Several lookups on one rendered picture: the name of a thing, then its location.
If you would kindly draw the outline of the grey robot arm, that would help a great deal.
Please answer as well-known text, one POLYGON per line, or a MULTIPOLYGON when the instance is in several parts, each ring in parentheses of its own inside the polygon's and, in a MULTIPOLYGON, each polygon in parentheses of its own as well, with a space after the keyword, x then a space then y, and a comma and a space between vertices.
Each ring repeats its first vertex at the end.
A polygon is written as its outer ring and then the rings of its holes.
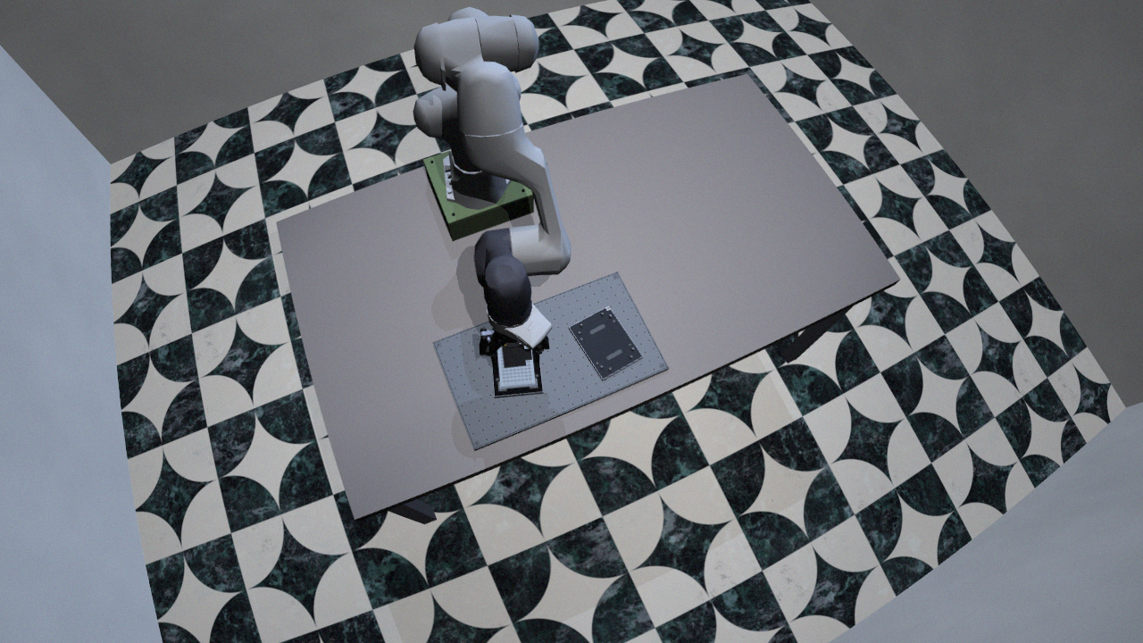
POLYGON ((517 340, 502 346, 504 369, 531 361, 531 349, 552 329, 531 304, 528 276, 559 274, 572 260, 546 158, 525 136, 521 89, 511 73, 531 69, 538 50, 538 33, 525 16, 488 16, 472 7, 423 26, 415 40, 421 74, 441 85, 416 99, 413 116, 419 131, 450 144, 446 200, 483 209, 517 180, 531 188, 538 208, 539 225, 485 231, 475 243, 489 324, 517 340))

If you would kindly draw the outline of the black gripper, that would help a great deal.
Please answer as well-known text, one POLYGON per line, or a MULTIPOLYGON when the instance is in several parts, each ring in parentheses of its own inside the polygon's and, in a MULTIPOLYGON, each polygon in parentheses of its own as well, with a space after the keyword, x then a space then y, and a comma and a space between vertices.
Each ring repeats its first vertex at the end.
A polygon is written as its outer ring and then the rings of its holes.
MULTIPOLYGON (((496 365, 496 361, 494 361, 494 353, 496 353, 496 351, 499 349, 501 346, 505 345, 505 341, 515 343, 517 340, 512 340, 511 338, 507 337, 507 335, 496 332, 496 330, 494 330, 494 327, 491 330, 480 329, 480 355, 485 354, 490 355, 491 364, 496 365), (494 338, 491 341, 489 341, 491 335, 494 338)), ((539 341, 539 345, 537 347, 534 347, 534 349, 536 349, 536 357, 538 357, 539 362, 539 354, 542 354, 542 351, 547 349, 547 335, 543 341, 539 341)))

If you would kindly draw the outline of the clear plastic lid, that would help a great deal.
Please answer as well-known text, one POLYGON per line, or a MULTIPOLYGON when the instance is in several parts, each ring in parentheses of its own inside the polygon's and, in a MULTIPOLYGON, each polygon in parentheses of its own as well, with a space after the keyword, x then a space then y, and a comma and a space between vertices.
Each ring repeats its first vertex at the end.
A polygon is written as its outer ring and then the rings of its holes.
POLYGON ((512 367, 512 369, 504 369, 502 347, 497 351, 498 354, 498 365, 501 376, 501 389, 519 386, 529 386, 530 384, 536 384, 534 373, 534 363, 531 361, 526 361, 526 365, 512 367))

